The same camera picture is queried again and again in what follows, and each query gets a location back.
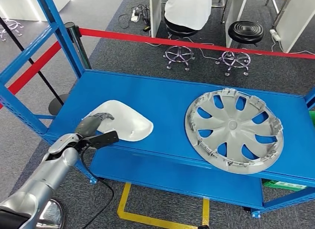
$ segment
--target person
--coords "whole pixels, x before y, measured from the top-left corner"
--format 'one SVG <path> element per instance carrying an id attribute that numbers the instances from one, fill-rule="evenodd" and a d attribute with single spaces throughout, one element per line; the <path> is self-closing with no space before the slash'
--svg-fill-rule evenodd
<path id="1" fill-rule="evenodd" d="M 164 19 L 173 26 L 199 31 L 211 14 L 212 0 L 168 0 L 165 5 Z"/>

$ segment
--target robotic arm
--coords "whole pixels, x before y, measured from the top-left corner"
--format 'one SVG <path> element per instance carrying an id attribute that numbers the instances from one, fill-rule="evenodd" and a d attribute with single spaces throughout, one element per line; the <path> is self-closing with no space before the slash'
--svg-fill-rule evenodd
<path id="1" fill-rule="evenodd" d="M 118 141 L 115 131 L 95 136 L 102 120 L 97 113 L 83 119 L 75 133 L 66 134 L 49 148 L 41 163 L 16 193 L 0 203 L 1 229 L 35 229 L 47 201 L 59 188 L 87 144 L 96 148 Z"/>

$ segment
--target black stool seat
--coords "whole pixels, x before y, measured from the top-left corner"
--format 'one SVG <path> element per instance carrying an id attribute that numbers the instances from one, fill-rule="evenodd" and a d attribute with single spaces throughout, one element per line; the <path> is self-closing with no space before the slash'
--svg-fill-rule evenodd
<path id="1" fill-rule="evenodd" d="M 228 28 L 228 35 L 238 43 L 254 44 L 261 41 L 264 29 L 255 22 L 236 21 Z"/>
<path id="2" fill-rule="evenodd" d="M 179 26 L 171 22 L 167 21 L 165 17 L 165 23 L 167 25 L 167 30 L 172 35 L 179 36 L 179 37 L 189 37 L 197 33 L 197 31 L 193 30 L 191 28 L 185 26 Z"/>

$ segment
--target stool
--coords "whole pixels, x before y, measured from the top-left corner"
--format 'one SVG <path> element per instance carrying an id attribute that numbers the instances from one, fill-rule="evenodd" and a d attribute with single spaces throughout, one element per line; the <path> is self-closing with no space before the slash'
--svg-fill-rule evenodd
<path id="1" fill-rule="evenodd" d="M 183 37 L 189 37 L 194 34 L 196 34 L 197 31 L 184 27 L 184 26 L 178 26 L 173 23 L 170 23 L 167 21 L 165 18 L 165 23 L 167 25 L 167 30 L 170 35 L 176 35 L 179 38 Z M 165 55 L 164 55 L 164 58 L 167 58 L 169 60 L 168 65 L 167 66 L 167 69 L 171 69 L 170 66 L 171 63 L 185 63 L 185 64 L 185 70 L 189 70 L 188 61 L 192 59 L 195 59 L 194 56 L 194 53 L 191 51 L 191 49 L 188 47 L 180 47 L 180 46 L 172 46 L 168 48 Z"/>
<path id="2" fill-rule="evenodd" d="M 228 28 L 228 35 L 234 41 L 238 42 L 237 48 L 241 48 L 243 44 L 255 44 L 261 41 L 264 37 L 262 26 L 250 21 L 236 21 Z M 248 75 L 248 66 L 250 64 L 250 57 L 246 53 L 224 52 L 216 64 L 220 61 L 228 66 L 226 76 L 230 75 L 230 71 L 234 68 L 245 68 L 244 75 Z"/>

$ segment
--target chrome chair base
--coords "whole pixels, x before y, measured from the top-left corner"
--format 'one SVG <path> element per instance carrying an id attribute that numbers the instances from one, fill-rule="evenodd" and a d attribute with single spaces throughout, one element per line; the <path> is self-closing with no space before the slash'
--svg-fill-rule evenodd
<path id="1" fill-rule="evenodd" d="M 65 210 L 61 204 L 50 199 L 39 217 L 36 229 L 63 229 L 65 217 Z"/>
<path id="2" fill-rule="evenodd" d="M 194 53 L 191 49 L 188 47 L 179 47 L 179 46 L 172 46 L 168 48 L 165 54 L 164 55 L 164 58 L 167 58 L 169 60 L 168 65 L 167 66 L 167 69 L 171 69 L 171 63 L 185 63 L 185 70 L 190 70 L 189 64 L 188 63 L 189 60 L 195 59 Z"/>
<path id="3" fill-rule="evenodd" d="M 6 24 L 8 24 L 8 27 L 11 30 L 13 31 L 14 30 L 17 36 L 22 36 L 22 34 L 17 30 L 17 27 L 20 27 L 20 29 L 24 28 L 24 26 L 21 25 L 21 23 L 19 23 L 17 21 L 13 21 L 13 20 L 6 20 L 5 21 Z M 5 31 L 4 28 L 0 28 L 0 39 L 2 42 L 6 41 L 5 38 L 3 37 L 3 34 L 7 33 L 7 31 Z"/>
<path id="4" fill-rule="evenodd" d="M 230 75 L 231 69 L 234 68 L 245 68 L 244 75 L 248 75 L 248 66 L 250 64 L 250 57 L 246 53 L 234 53 L 234 52 L 224 52 L 220 58 L 216 61 L 216 64 L 220 64 L 220 61 L 225 65 L 228 65 L 228 71 L 226 76 Z"/>

